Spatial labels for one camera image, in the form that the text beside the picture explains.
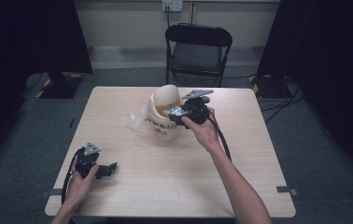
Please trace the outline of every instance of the gray carpet floor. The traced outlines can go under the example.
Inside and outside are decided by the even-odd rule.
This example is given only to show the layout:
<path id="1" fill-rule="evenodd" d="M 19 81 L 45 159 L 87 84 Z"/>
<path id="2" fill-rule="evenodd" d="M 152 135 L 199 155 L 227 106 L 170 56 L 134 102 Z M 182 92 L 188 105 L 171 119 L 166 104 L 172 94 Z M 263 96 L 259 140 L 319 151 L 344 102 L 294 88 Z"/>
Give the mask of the gray carpet floor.
<path id="1" fill-rule="evenodd" d="M 222 87 L 248 88 L 247 76 L 256 66 L 228 66 Z M 20 116 L 0 146 L 0 223 L 50 223 L 45 212 L 44 191 L 53 187 L 72 141 L 91 90 L 96 86 L 155 86 L 165 83 L 163 67 L 95 70 L 85 75 L 74 99 L 35 98 L 46 74 L 27 80 Z M 216 87 L 205 77 L 171 78 L 178 87 Z M 304 96 L 297 84 L 291 91 Z M 284 99 L 261 99 L 263 109 Z M 284 176 L 296 207 L 293 218 L 274 218 L 274 223 L 353 223 L 353 159 L 328 136 L 316 109 L 305 99 L 262 113 L 268 120 Z M 105 218 L 76 217 L 76 223 L 105 223 Z M 110 219 L 108 223 L 233 223 L 232 220 Z"/>

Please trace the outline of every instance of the chair backrest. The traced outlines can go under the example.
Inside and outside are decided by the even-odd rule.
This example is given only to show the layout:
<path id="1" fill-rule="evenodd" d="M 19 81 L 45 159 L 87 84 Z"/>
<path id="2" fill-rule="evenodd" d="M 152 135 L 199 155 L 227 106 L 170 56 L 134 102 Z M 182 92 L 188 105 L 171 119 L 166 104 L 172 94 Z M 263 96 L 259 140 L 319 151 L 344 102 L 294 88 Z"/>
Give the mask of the chair backrest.
<path id="1" fill-rule="evenodd" d="M 169 41 L 173 41 L 194 45 L 230 47 L 233 42 L 229 32 L 220 27 L 191 23 L 179 23 L 168 27 L 165 31 L 165 39 L 167 45 L 169 45 Z"/>

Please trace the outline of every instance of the black folding chair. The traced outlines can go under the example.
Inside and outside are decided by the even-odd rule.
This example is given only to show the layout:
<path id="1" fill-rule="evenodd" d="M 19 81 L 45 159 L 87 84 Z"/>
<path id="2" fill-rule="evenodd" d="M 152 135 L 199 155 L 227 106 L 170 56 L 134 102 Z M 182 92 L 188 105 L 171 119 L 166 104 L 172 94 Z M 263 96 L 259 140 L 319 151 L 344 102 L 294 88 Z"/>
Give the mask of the black folding chair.
<path id="1" fill-rule="evenodd" d="M 166 80 L 169 72 L 214 77 L 220 87 L 233 38 L 220 27 L 179 23 L 167 28 Z"/>

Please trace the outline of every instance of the wooden tabletop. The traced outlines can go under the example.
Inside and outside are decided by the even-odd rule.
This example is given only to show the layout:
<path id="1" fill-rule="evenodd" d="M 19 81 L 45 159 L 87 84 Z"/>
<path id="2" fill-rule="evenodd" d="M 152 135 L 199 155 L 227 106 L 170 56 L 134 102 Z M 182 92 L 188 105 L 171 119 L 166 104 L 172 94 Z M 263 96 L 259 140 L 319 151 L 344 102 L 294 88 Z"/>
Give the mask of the wooden tabletop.
<path id="1" fill-rule="evenodd" d="M 234 217 L 219 174 L 191 130 L 165 141 L 130 129 L 128 114 L 139 111 L 158 88 L 96 87 L 92 91 L 54 188 L 61 189 L 77 149 L 88 142 L 102 149 L 98 164 L 117 162 L 111 177 L 95 179 L 78 216 Z M 192 88 L 178 88 L 185 95 Z M 295 208 L 252 90 L 214 89 L 208 106 L 229 146 L 234 165 L 260 194 L 271 217 L 293 217 Z M 46 214 L 55 216 L 61 196 L 52 195 Z"/>

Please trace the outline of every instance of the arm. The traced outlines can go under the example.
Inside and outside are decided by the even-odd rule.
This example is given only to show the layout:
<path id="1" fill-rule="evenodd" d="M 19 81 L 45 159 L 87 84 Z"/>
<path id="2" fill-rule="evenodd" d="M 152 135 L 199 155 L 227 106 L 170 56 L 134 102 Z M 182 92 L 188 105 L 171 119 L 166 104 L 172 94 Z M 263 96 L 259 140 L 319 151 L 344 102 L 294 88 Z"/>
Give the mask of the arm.
<path id="1" fill-rule="evenodd" d="M 98 168 L 99 165 L 95 164 L 86 178 L 82 178 L 79 172 L 73 171 L 72 177 L 69 180 L 65 201 L 57 215 L 51 221 L 51 224 L 69 223 L 69 219 L 74 215 L 75 210 L 77 210 L 80 204 L 86 199 Z"/>
<path id="2" fill-rule="evenodd" d="M 244 223 L 273 223 L 261 197 L 246 181 L 224 153 L 214 125 L 207 120 L 198 125 L 189 118 L 182 121 L 194 132 L 197 141 L 211 155 L 223 185 L 228 193 L 235 217 Z"/>

